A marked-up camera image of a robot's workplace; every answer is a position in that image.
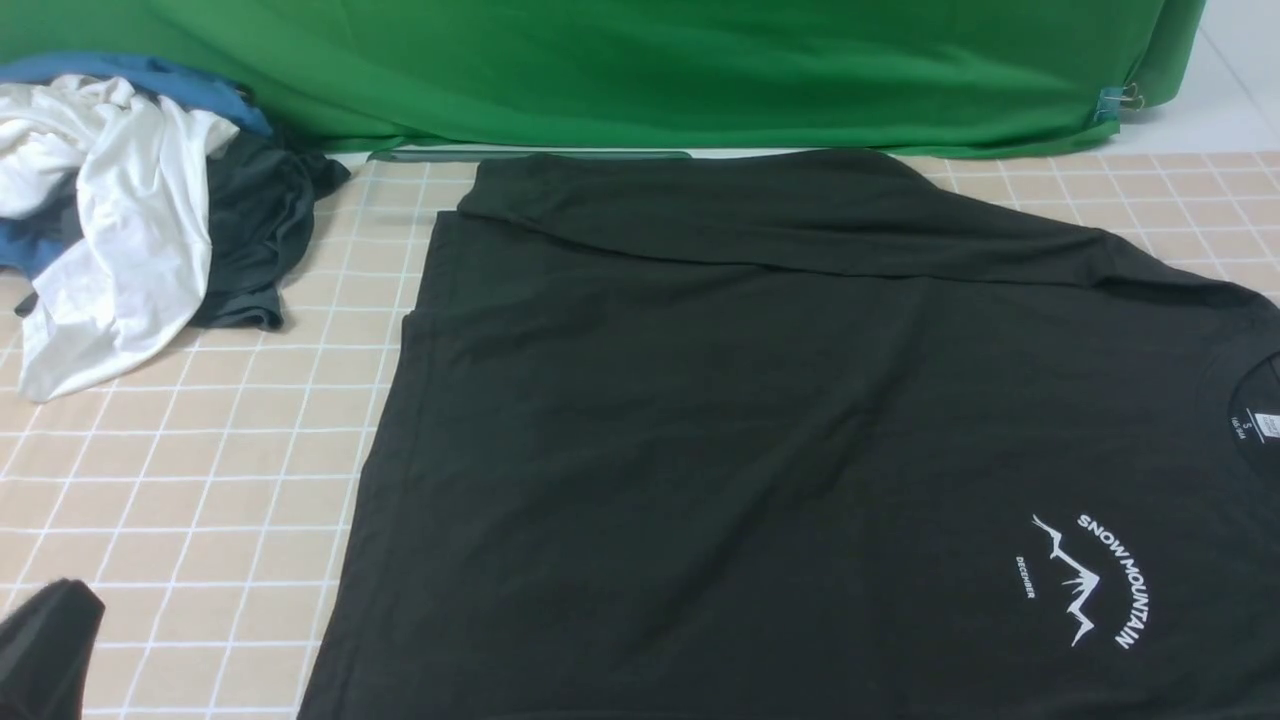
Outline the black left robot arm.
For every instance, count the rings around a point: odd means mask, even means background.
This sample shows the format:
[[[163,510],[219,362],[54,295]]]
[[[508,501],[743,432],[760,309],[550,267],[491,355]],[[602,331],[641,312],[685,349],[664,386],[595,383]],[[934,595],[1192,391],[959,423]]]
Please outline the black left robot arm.
[[[81,719],[104,602],[81,580],[40,588],[1,624],[1,717]]]

